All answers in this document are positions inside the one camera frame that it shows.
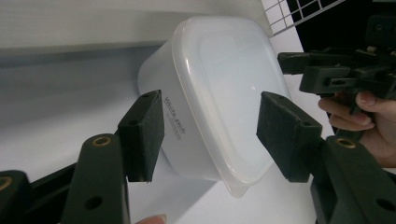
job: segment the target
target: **plastic container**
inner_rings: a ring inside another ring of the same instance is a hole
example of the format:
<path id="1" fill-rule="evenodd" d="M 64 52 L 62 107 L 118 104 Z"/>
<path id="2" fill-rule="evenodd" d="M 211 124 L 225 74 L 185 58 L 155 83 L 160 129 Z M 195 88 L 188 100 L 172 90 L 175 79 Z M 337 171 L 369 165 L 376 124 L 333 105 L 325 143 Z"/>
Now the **plastic container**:
<path id="1" fill-rule="evenodd" d="M 290 98 L 268 37 L 254 21 L 193 17 L 142 65 L 140 93 L 163 92 L 163 151 L 186 177 L 243 196 L 273 160 L 256 136 L 262 91 Z"/>

